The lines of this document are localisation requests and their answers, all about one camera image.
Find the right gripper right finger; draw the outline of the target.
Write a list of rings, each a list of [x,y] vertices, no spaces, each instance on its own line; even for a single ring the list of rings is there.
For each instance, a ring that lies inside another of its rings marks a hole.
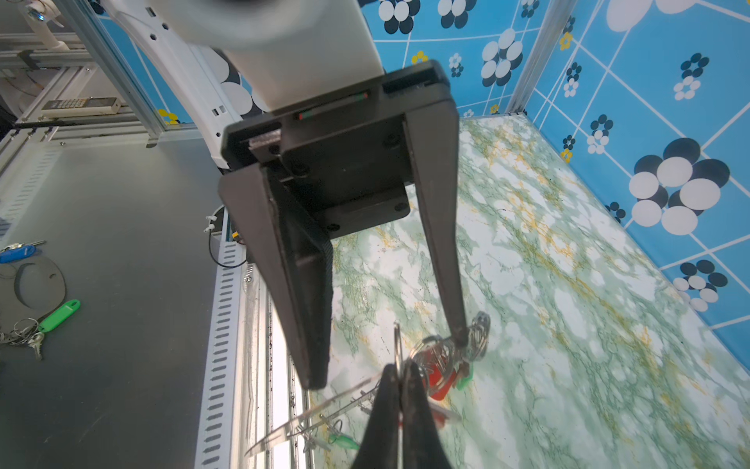
[[[404,468],[451,468],[439,439],[433,412],[422,383],[417,363],[404,365],[400,385],[402,408],[402,462]]]

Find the red key tag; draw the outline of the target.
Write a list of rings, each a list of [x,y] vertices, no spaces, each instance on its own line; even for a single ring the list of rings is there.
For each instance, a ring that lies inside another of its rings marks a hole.
[[[458,381],[457,359],[447,354],[428,351],[420,356],[420,365],[427,381],[428,397],[435,401],[443,401]]]

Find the green key tag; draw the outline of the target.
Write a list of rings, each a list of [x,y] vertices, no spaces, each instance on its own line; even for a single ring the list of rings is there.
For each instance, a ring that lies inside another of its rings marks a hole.
[[[359,443],[345,434],[330,434],[328,444],[347,449],[348,451],[359,450]]]

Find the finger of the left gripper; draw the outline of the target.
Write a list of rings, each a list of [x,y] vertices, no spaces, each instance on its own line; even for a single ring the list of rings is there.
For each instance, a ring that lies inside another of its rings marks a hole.
[[[459,116],[450,101],[406,114],[418,209],[439,298],[458,348],[469,343],[456,244]]]
[[[324,388],[333,297],[328,234],[259,164],[222,176],[218,191],[273,297],[301,386]]]

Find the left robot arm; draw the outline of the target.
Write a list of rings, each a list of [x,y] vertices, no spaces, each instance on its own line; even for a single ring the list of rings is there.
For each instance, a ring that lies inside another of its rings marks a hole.
[[[459,116],[438,62],[385,72],[357,1],[108,1],[222,171],[300,383],[327,382],[334,238],[409,213],[413,186],[456,349]]]

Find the grey metal key ring plate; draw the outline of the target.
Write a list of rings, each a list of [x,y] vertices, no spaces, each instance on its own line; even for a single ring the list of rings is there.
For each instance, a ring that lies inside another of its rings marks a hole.
[[[408,359],[417,363],[420,369],[422,383],[427,387],[424,371],[420,365],[420,356],[428,351],[447,354],[457,359],[459,365],[458,381],[452,390],[460,391],[468,386],[473,379],[472,364],[484,358],[488,350],[491,318],[485,312],[479,312],[469,326],[469,344],[460,349],[451,337],[432,335],[417,343],[409,352]],[[375,402],[375,395],[380,385],[380,376],[365,379],[353,388],[344,391],[320,405],[291,418],[279,425],[248,449],[244,455],[252,457],[269,451],[274,447],[302,437],[313,447],[328,451],[332,446],[328,444],[330,434],[345,434],[342,432],[341,416],[360,408],[365,414],[371,414]],[[428,403],[436,422],[441,425],[457,423],[462,420],[456,412],[441,406],[439,401],[428,397]]]

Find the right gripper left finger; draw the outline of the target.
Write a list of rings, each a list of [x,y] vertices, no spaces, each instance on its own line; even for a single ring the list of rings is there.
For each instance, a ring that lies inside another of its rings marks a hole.
[[[395,365],[386,365],[361,447],[351,469],[397,468],[398,430],[400,430],[400,376]]]

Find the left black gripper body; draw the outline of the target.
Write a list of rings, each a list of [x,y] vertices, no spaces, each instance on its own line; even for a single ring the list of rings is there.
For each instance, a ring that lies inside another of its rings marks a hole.
[[[221,154],[227,174],[267,168],[339,238],[408,215],[405,117],[445,100],[454,104],[449,79],[428,61],[232,124]]]

